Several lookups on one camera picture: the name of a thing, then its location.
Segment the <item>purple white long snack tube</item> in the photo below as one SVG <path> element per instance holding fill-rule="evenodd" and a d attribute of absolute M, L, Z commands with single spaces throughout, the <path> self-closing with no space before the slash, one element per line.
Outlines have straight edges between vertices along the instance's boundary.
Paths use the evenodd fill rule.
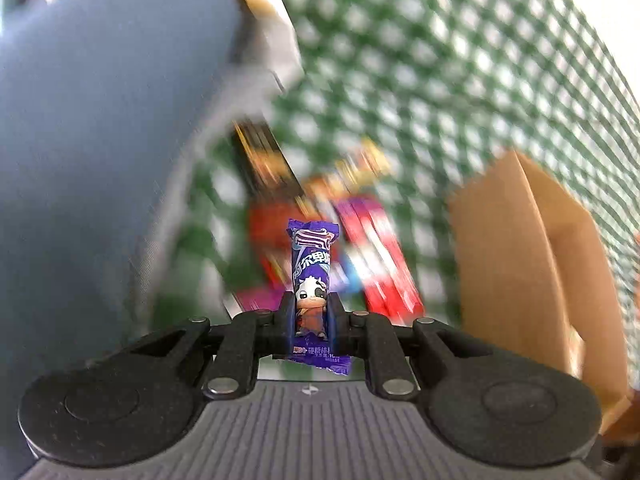
<path fill-rule="evenodd" d="M 271 259 L 266 263 L 268 269 L 266 284 L 237 290 L 224 300 L 224 308 L 232 318 L 248 311 L 278 310 L 283 294 L 291 290 L 291 265 L 286 260 Z M 346 256 L 332 261 L 330 284 L 330 291 L 341 296 L 348 297 L 362 291 L 357 270 Z"/>

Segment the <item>red white snack pouch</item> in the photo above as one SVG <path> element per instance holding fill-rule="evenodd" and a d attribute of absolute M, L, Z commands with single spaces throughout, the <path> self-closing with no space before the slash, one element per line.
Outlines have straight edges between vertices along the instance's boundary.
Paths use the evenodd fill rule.
<path fill-rule="evenodd" d="M 364 303 L 395 325 L 409 326 L 425 314 L 393 222 L 372 196 L 333 203 L 346 244 L 343 255 L 355 269 Z"/>

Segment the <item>red snack packet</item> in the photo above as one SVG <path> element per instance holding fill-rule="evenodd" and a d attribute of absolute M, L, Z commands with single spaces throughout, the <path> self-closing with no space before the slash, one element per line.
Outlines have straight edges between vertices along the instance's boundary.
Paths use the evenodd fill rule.
<path fill-rule="evenodd" d="M 294 198 L 250 202 L 247 214 L 248 239 L 268 282 L 277 287 L 291 283 L 291 241 L 288 220 L 299 214 Z"/>

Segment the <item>brown cardboard box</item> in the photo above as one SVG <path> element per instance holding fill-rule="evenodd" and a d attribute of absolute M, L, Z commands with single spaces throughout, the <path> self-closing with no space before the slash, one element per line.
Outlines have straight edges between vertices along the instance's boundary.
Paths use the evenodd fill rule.
<path fill-rule="evenodd" d="M 622 309 L 588 210 L 516 151 L 450 196 L 462 326 L 581 379 L 607 432 L 631 404 Z"/>

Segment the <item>yellow cow candy bar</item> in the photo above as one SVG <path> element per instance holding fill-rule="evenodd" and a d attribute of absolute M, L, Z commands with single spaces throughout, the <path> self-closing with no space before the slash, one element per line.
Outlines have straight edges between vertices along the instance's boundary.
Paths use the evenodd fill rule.
<path fill-rule="evenodd" d="M 313 198 L 340 200 L 391 173 L 392 164 L 385 153 L 372 140 L 363 139 L 328 171 L 304 181 L 303 190 Z"/>

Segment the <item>dark brown chocolate bar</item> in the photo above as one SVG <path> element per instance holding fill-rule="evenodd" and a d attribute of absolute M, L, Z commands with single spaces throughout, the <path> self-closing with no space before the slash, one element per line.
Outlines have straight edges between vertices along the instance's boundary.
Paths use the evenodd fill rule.
<path fill-rule="evenodd" d="M 258 200 L 283 200 L 303 193 L 266 122 L 235 122 L 231 141 L 250 194 Z"/>

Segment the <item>purple cow candy bar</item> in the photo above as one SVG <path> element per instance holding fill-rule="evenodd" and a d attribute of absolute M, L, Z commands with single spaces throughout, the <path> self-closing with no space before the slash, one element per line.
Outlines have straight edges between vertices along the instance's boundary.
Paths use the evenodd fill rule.
<path fill-rule="evenodd" d="M 331 292 L 331 250 L 340 227 L 326 220 L 288 220 L 291 241 L 291 292 L 294 297 L 294 337 L 285 360 L 347 377 L 349 356 L 334 356 L 329 341 L 328 305 Z"/>

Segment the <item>green white checkered cloth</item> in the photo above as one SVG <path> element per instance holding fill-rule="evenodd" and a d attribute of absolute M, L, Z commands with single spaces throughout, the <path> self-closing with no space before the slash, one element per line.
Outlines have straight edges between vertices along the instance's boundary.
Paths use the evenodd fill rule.
<path fill-rule="evenodd" d="M 639 104 L 573 0 L 284 0 L 303 76 L 276 98 L 240 92 L 196 135 L 178 173 L 170 234 L 144 327 L 221 315 L 228 292 L 265 277 L 246 232 L 234 118 L 265 119 L 296 177 L 362 139 L 392 165 L 374 186 L 427 312 L 460 320 L 446 200 L 515 148 L 565 186 L 600 231 L 639 357 Z"/>

